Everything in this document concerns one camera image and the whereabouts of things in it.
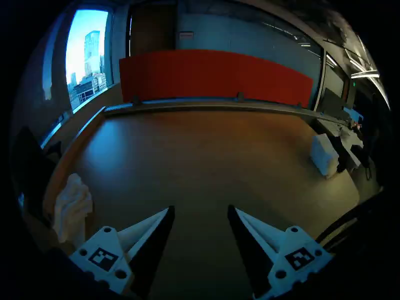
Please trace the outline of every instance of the window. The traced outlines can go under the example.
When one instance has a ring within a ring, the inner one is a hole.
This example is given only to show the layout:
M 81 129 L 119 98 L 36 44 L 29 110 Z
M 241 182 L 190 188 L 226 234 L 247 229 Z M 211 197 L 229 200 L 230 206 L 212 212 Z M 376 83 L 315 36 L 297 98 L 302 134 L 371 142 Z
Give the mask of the window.
M 107 82 L 105 68 L 105 35 L 107 11 L 77 10 L 66 45 L 66 84 L 72 110 L 96 93 Z

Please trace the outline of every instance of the red partition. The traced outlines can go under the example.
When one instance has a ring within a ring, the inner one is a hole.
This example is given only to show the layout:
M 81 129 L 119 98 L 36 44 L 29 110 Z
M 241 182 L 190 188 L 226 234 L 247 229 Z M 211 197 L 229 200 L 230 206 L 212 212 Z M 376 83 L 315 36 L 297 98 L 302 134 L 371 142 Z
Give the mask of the red partition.
M 234 98 L 307 108 L 313 80 L 278 63 L 215 50 L 157 51 L 119 61 L 124 102 L 186 98 Z

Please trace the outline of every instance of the city buildings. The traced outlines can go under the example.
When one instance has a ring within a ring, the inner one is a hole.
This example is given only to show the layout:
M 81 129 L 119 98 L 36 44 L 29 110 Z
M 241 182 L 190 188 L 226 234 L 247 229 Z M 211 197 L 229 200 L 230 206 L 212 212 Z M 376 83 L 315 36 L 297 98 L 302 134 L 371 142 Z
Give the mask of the city buildings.
M 71 86 L 74 87 L 77 85 L 77 73 L 74 72 L 71 74 Z
M 86 76 L 100 73 L 99 38 L 100 31 L 98 30 L 93 30 L 84 37 L 84 71 Z
M 105 70 L 104 70 L 104 55 L 100 56 L 100 73 L 105 73 Z
M 84 39 L 84 71 L 85 76 L 77 83 L 76 72 L 71 74 L 71 82 L 67 85 L 69 100 L 74 110 L 94 94 L 107 87 L 104 68 L 104 55 L 99 53 L 100 31 L 89 32 Z

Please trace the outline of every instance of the small sign on wall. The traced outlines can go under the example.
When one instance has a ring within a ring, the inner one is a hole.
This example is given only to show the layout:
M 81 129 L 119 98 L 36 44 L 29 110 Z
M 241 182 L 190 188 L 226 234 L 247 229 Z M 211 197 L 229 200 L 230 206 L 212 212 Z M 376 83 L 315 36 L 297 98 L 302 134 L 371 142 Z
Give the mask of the small sign on wall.
M 179 32 L 179 40 L 192 40 L 194 37 L 193 31 L 181 31 Z

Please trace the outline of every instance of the white block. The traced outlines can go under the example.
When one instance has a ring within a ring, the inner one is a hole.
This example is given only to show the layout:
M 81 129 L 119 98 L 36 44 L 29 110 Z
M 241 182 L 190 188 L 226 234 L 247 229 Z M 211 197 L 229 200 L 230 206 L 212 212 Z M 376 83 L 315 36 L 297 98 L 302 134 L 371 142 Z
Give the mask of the white block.
M 320 173 L 326 178 L 330 178 L 336 173 L 339 165 L 339 155 L 326 133 L 316 135 L 312 138 L 310 157 Z

